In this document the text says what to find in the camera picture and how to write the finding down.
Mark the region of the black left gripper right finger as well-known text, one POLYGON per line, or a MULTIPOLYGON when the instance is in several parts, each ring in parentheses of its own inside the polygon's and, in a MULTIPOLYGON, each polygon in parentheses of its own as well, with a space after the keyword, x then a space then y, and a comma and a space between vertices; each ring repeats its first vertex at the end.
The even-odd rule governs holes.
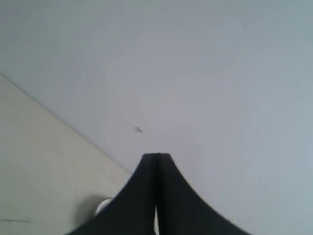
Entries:
POLYGON ((246 235, 190 187, 171 155, 157 155, 156 208, 161 235, 246 235))

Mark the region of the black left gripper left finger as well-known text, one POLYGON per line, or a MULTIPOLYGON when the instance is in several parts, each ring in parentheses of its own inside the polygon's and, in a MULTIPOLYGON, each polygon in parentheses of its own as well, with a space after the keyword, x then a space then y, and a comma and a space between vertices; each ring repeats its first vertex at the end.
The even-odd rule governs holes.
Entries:
POLYGON ((71 235, 154 235, 158 154, 142 156, 122 190, 71 235))

